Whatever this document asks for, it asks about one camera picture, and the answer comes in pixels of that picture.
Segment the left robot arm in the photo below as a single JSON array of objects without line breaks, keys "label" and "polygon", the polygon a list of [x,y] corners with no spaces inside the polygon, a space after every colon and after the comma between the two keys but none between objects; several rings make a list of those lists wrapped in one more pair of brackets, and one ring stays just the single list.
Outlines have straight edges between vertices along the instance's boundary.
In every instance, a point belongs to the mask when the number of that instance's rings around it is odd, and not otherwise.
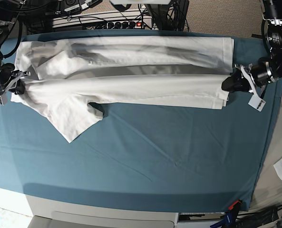
[{"label": "left robot arm", "polygon": [[282,0],[263,0],[261,4],[260,38],[268,56],[258,59],[256,65],[236,65],[236,71],[222,82],[226,92],[251,93],[248,104],[259,112],[266,104],[263,98],[268,84],[282,78]]}]

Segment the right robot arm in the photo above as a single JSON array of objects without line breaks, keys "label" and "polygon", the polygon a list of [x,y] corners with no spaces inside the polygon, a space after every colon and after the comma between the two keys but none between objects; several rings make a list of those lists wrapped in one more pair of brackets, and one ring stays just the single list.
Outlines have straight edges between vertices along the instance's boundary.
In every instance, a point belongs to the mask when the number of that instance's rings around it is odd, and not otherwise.
[{"label": "right robot arm", "polygon": [[[19,47],[22,37],[22,22],[19,21],[19,13],[22,12],[25,4],[25,0],[0,0],[0,105],[8,102],[8,92],[16,95],[24,94],[25,86],[21,78],[30,76],[30,72],[17,70],[12,63],[3,63],[3,60],[15,54]],[[10,35],[9,26],[14,26],[16,22],[19,22],[17,44],[11,52],[4,55],[1,47]]]}]

